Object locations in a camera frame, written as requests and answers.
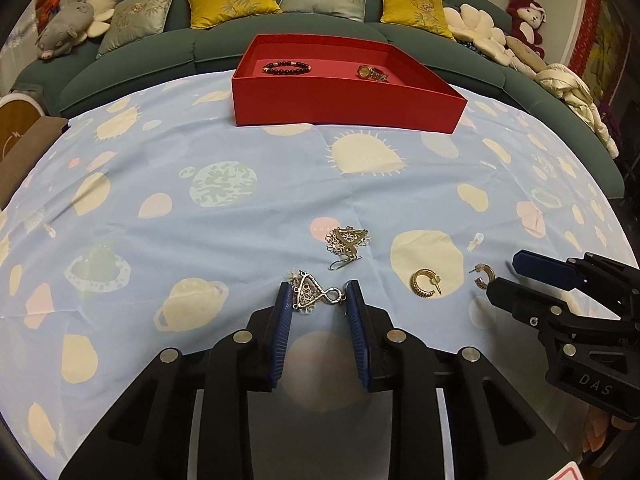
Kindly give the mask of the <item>dark green curved headboard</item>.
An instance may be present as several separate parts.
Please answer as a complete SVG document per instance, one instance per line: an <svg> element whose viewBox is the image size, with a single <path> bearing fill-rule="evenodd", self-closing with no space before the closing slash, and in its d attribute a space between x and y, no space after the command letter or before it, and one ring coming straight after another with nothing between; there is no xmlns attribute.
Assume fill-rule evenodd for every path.
<svg viewBox="0 0 640 480"><path fill-rule="evenodd" d="M488 0L469 3L507 29L510 15ZM482 96L524 110L554 131L588 169L608 198L621 198L620 170L598 137L566 104L535 81L452 41L409 26L384 24L382 0L367 0L361 23L322 14L282 13L238 18L209 30L190 27L188 0L172 0L165 29L104 56L87 40L53 61L35 61L17 75L12 88L32 92L46 112L73 118L126 94L173 79L232 70L257 34L319 34L387 42L416 58L440 78Z"/></svg>

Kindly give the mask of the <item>cream crumpled blanket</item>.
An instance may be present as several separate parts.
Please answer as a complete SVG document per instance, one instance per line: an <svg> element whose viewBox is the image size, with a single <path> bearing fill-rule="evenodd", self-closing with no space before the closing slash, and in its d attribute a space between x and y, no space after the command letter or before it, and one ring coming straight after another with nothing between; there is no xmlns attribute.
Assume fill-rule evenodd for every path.
<svg viewBox="0 0 640 480"><path fill-rule="evenodd" d="M617 145L602 122L590 89L582 78L567 66L553 63L536 73L534 79L544 90L563 101L593 131L612 159L618 157L620 152Z"/></svg>

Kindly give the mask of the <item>gold hoop earring left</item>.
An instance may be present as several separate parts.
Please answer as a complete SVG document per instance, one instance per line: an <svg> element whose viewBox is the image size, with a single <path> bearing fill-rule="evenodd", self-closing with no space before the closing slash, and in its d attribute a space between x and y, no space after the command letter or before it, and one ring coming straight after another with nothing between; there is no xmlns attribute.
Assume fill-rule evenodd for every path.
<svg viewBox="0 0 640 480"><path fill-rule="evenodd" d="M422 268L411 274L409 285L416 296L431 298L442 294L441 281L442 279L434 270Z"/></svg>

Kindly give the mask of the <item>cream flower-shaped pillow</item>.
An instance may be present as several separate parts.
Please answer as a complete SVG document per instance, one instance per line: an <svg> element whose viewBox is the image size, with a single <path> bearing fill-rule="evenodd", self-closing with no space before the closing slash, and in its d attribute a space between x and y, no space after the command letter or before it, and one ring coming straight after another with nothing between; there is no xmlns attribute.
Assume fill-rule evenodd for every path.
<svg viewBox="0 0 640 480"><path fill-rule="evenodd" d="M502 66L510 65L511 57L506 48L506 36L486 11L463 3L459 11L445 6L444 15L455 40L469 42L480 53L484 53Z"/></svg>

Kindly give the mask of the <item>red monkey plush toy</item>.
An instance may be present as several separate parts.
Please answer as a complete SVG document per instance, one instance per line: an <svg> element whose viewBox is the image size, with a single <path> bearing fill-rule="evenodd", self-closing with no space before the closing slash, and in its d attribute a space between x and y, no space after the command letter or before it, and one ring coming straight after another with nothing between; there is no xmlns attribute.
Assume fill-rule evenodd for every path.
<svg viewBox="0 0 640 480"><path fill-rule="evenodd" d="M527 44L544 58L542 37L539 29L546 21L546 11L535 0L510 0L506 13L512 18L511 36Z"/></svg>

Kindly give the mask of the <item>gold wristwatch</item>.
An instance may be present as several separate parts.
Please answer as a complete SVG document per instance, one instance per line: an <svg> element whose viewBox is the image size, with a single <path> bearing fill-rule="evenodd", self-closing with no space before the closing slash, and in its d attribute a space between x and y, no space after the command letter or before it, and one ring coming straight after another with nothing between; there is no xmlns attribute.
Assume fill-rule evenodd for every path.
<svg viewBox="0 0 640 480"><path fill-rule="evenodd" d="M359 65L357 68L357 77L363 80L373 80L379 82L388 81L388 75L376 68L375 66L370 65Z"/></svg>

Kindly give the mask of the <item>blue planet-print bedsheet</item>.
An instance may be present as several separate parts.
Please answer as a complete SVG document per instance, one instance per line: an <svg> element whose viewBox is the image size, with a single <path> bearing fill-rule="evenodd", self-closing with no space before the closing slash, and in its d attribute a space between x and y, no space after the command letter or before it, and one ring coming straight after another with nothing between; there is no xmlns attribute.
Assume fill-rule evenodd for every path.
<svg viewBox="0 0 640 480"><path fill-rule="evenodd" d="M191 353L270 306L293 270L363 297L428 346L479 348L582 452L582 402L551 387L536 332L470 274L520 249L634 262L605 195L526 113L465 93L450 134L236 125L227 73L179 79L80 115L1 214L1 411L56 478L160 350ZM326 234L367 229L337 271ZM442 279L421 298L411 274Z"/></svg>

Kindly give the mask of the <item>yellow embroidered cushion right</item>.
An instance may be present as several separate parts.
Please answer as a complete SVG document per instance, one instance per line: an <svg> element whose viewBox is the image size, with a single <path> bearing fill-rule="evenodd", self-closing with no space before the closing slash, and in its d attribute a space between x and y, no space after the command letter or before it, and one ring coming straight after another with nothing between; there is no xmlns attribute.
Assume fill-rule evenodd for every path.
<svg viewBox="0 0 640 480"><path fill-rule="evenodd" d="M380 22L425 30L454 41L442 0L383 0Z"/></svg>

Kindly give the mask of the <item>grey plush animal toy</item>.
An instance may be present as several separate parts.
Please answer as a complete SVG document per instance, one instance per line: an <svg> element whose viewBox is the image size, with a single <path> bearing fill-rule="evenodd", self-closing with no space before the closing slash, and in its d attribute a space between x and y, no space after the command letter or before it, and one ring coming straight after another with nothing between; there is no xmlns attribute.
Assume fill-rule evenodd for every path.
<svg viewBox="0 0 640 480"><path fill-rule="evenodd" d="M93 6L86 0L68 4L39 35L36 42L38 58L50 61L69 54L88 37L87 29L93 22L93 15Z"/></svg>

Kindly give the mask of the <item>gold hoop earring right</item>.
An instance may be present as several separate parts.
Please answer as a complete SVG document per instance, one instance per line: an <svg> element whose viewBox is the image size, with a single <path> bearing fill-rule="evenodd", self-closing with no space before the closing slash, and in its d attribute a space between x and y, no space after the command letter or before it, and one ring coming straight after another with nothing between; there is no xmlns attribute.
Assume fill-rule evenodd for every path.
<svg viewBox="0 0 640 480"><path fill-rule="evenodd" d="M473 266L470 274L474 274L474 283L481 289L486 290L488 285L497 277L494 269L487 263L477 263Z"/></svg>

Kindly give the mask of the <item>grey embroidered cushion left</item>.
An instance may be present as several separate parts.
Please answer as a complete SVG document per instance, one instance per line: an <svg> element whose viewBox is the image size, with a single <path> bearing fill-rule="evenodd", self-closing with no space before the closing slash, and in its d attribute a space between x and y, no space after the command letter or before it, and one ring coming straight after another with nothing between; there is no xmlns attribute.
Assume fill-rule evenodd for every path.
<svg viewBox="0 0 640 480"><path fill-rule="evenodd" d="M111 19L97 58L147 36L164 31L172 0L124 0Z"/></svg>

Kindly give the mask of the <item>gold hoop earring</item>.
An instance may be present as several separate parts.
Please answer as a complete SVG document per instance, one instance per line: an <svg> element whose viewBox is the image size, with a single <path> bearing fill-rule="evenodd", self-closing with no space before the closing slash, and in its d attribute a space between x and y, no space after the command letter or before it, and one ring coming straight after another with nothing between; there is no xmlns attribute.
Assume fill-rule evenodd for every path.
<svg viewBox="0 0 640 480"><path fill-rule="evenodd" d="M473 266L470 274L474 274L474 283L481 289L486 290L488 285L497 277L494 269L487 263L477 263Z"/></svg>
<svg viewBox="0 0 640 480"><path fill-rule="evenodd" d="M442 294L441 281L442 279L434 270L422 268L411 274L409 285L416 296L431 298Z"/></svg>

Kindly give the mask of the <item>red rectangular tray box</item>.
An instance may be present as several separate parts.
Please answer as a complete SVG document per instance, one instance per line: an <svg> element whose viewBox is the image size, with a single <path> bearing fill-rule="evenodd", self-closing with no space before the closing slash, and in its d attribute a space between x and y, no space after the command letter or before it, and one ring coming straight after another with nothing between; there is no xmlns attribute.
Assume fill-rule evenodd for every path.
<svg viewBox="0 0 640 480"><path fill-rule="evenodd" d="M357 77L359 65L388 81ZM373 40L255 36L231 78L240 126L309 122L453 133L466 99L410 55Z"/></svg>

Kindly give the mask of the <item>brown wooden nightstand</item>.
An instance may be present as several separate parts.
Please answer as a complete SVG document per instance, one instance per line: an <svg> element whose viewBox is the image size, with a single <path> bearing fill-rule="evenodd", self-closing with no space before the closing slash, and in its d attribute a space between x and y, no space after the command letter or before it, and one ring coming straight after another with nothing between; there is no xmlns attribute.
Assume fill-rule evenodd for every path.
<svg viewBox="0 0 640 480"><path fill-rule="evenodd" d="M1 99L2 210L67 129L67 119L44 114L42 106L27 94L14 92Z"/></svg>

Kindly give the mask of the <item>silver filigree earring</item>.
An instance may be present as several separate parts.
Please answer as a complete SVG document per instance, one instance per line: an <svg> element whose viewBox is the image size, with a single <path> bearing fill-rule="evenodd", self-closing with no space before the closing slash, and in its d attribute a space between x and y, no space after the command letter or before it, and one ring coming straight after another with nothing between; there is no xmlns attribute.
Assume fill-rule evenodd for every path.
<svg viewBox="0 0 640 480"><path fill-rule="evenodd" d="M314 274L305 270L293 270L288 276L292 288L292 309L298 313L311 314L316 304L338 306L346 294L337 287L324 287Z"/></svg>
<svg viewBox="0 0 640 480"><path fill-rule="evenodd" d="M353 226L341 228L337 226L326 234L326 250L337 256L329 265L330 271L337 271L349 263L358 261L358 249L367 246L370 234L367 229L356 229Z"/></svg>

